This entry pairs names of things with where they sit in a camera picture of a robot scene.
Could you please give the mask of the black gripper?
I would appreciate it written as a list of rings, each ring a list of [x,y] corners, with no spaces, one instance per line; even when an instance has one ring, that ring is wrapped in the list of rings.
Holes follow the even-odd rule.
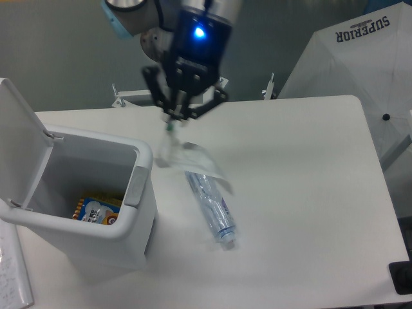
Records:
[[[180,10],[165,56],[165,73],[159,66],[142,68],[153,104],[162,109],[169,121],[180,120],[176,110],[180,90],[199,95],[218,81],[220,62],[231,31],[231,25],[221,19],[205,16],[199,10]],[[183,120],[196,120],[228,100],[225,90],[214,88],[212,98],[206,103],[195,106],[190,100],[185,105]]]

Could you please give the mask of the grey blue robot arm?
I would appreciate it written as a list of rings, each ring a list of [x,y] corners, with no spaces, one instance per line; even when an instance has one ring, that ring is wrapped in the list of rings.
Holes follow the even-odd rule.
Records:
[[[155,106],[169,120],[197,119],[228,100],[220,62],[241,1],[102,1],[121,38],[140,36],[156,62],[142,68]]]

